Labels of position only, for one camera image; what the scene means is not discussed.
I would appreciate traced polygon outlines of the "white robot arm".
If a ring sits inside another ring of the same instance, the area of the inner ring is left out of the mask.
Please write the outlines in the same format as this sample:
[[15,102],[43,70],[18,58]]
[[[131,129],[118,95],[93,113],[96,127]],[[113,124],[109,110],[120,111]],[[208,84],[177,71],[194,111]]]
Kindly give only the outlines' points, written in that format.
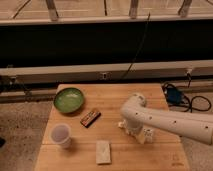
[[121,116],[130,135],[140,134],[143,125],[148,125],[213,145],[213,115],[148,108],[145,97],[134,93],[122,105]]

